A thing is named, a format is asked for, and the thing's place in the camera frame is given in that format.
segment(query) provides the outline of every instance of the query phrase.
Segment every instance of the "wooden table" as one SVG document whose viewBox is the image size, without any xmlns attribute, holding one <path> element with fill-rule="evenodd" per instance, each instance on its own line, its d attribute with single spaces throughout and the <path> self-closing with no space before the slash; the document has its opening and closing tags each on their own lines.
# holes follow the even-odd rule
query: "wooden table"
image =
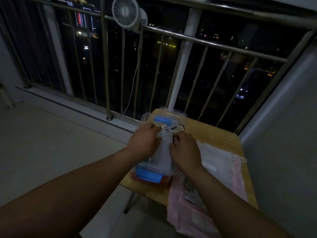
<svg viewBox="0 0 317 238">
<path fill-rule="evenodd" d="M 207 143 L 216 148 L 244 157 L 240 139 L 234 133 L 189 118 L 187 118 L 185 123 L 185 131 L 191 133 L 201 143 Z M 246 163 L 242 163 L 242 176 L 248 202 L 253 207 L 258 208 Z M 120 185 L 165 206 L 168 204 L 170 187 L 158 188 L 152 184 L 133 181 L 130 178 L 130 172 L 123 178 Z"/>
</svg>

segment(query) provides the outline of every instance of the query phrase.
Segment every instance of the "person's left hand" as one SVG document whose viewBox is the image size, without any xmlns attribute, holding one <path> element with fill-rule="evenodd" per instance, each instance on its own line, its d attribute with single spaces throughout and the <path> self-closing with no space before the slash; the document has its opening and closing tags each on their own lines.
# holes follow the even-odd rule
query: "person's left hand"
<svg viewBox="0 0 317 238">
<path fill-rule="evenodd" d="M 161 138 L 156 137 L 160 130 L 153 123 L 146 123 L 133 133 L 125 149 L 133 156 L 136 164 L 154 155 L 161 143 Z"/>
</svg>

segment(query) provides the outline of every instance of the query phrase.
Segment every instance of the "person's right arm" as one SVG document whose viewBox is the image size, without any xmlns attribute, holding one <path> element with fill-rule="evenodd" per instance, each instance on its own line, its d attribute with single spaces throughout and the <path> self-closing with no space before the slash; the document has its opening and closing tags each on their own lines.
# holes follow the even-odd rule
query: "person's right arm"
<svg viewBox="0 0 317 238">
<path fill-rule="evenodd" d="M 181 131 L 175 137 L 179 142 L 170 145 L 172 160 L 194 184 L 222 237 L 293 237 L 203 167 L 191 134 Z"/>
</svg>

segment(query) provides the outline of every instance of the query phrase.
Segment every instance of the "fan grille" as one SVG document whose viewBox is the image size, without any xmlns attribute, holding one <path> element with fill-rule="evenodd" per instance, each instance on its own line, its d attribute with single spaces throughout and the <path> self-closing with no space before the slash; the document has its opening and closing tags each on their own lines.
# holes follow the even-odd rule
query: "fan grille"
<svg viewBox="0 0 317 238">
<path fill-rule="evenodd" d="M 122 26 L 132 26 L 137 20 L 138 9 L 135 0 L 114 0 L 112 6 L 114 18 Z"/>
</svg>

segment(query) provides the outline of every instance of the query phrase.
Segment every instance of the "hand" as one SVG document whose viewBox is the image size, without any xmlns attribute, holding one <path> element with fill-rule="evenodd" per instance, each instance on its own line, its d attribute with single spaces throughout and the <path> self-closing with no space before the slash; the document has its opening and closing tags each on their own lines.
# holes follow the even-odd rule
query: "hand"
<svg viewBox="0 0 317 238">
<path fill-rule="evenodd" d="M 135 164 L 154 155 L 161 143 L 161 138 L 156 137 L 160 130 L 153 123 L 146 123 L 133 133 L 125 149 L 133 156 Z"/>
<path fill-rule="evenodd" d="M 178 140 L 178 143 L 170 144 L 170 154 L 174 164 L 186 176 L 195 175 L 195 172 L 203 168 L 196 140 L 184 131 L 175 133 L 174 137 Z"/>
</svg>

